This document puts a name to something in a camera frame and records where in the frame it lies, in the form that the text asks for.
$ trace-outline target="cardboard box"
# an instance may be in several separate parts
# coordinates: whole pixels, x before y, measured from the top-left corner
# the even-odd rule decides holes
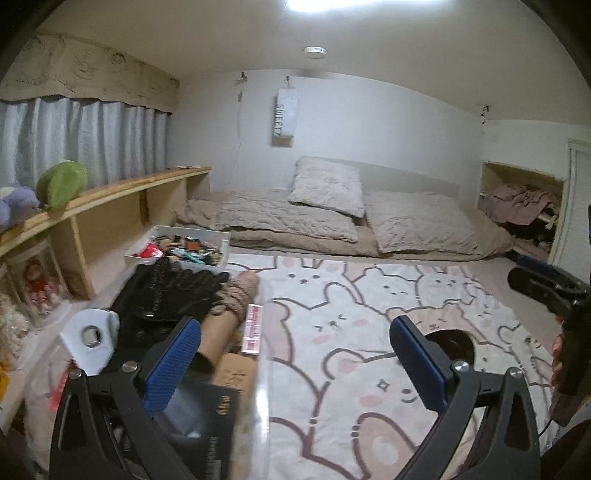
[[[240,395],[239,414],[243,414],[256,380],[256,362],[235,353],[222,355],[213,375],[212,383],[220,387],[235,388]]]

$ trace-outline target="wire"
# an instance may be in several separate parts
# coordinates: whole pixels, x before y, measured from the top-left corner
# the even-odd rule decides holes
[[[289,4],[289,0],[287,0],[285,2],[285,7],[283,8],[283,12],[281,12],[281,16],[279,17],[279,21],[277,22],[277,24],[272,28],[271,32],[269,32],[269,39],[263,44],[261,51],[258,53],[258,55],[255,57],[255,60],[252,62],[252,67],[250,68],[250,70],[254,70],[256,63],[260,60],[262,54],[265,52],[265,50],[267,49],[267,47],[269,46],[269,43],[271,43],[272,40],[272,36],[273,33],[275,33],[275,30],[277,30],[277,28],[279,28],[279,25],[281,25],[281,22],[283,22],[283,18],[285,17],[285,10],[287,10],[287,5]]]
[[[540,438],[546,432],[546,430],[548,430],[548,427],[550,426],[551,423],[552,423],[552,419],[549,419],[548,420],[548,423],[546,424],[546,426],[539,433],[538,438]]]
[[[285,7],[283,8],[283,12],[281,12],[281,16],[279,18],[279,21],[277,22],[277,24],[271,29],[271,32],[269,33],[269,39],[263,44],[261,51],[258,53],[258,55],[255,57],[254,61],[252,62],[252,67],[250,68],[250,70],[254,70],[256,63],[259,61],[259,59],[261,58],[262,54],[265,52],[265,50],[267,49],[269,43],[271,43],[272,37],[273,37],[273,33],[275,33],[275,30],[277,30],[277,28],[279,28],[279,25],[281,25],[281,22],[283,22],[283,18],[285,17],[285,11],[287,10],[287,5],[289,4],[288,1],[285,2]],[[242,114],[242,102],[244,101],[244,84],[248,81],[248,78],[244,75],[244,72],[242,72],[242,76],[239,80],[236,81],[237,85],[240,85],[240,92],[238,95],[238,113],[236,115],[236,133],[238,135],[238,139],[240,140],[238,143],[238,149],[236,150],[236,157],[234,158],[234,164],[232,165],[232,172],[230,174],[230,178],[228,179],[228,181],[225,183],[223,190],[225,191],[226,188],[228,187],[228,185],[231,184],[233,178],[234,178],[234,172],[236,170],[236,163],[238,162],[238,157],[240,156],[240,150],[242,149],[242,128],[241,128],[241,114]]]

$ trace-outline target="doll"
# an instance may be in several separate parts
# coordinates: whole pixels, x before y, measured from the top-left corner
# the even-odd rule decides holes
[[[54,277],[46,278],[46,272],[39,260],[29,260],[24,277],[27,294],[36,313],[45,315],[60,304],[59,282]]]
[[[31,323],[5,293],[0,293],[0,361],[14,366]]]

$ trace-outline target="ceiling light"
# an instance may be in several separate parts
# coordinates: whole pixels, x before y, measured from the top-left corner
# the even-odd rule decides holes
[[[292,10],[298,12],[324,12],[338,8],[359,7],[361,5],[384,4],[386,2],[398,2],[408,4],[426,4],[441,2],[444,0],[288,0],[287,4]]]

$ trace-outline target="pink clothing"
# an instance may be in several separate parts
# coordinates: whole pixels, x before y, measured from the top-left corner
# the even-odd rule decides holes
[[[488,201],[491,220],[515,225],[529,225],[550,203],[558,205],[556,195],[508,183],[497,187]]]

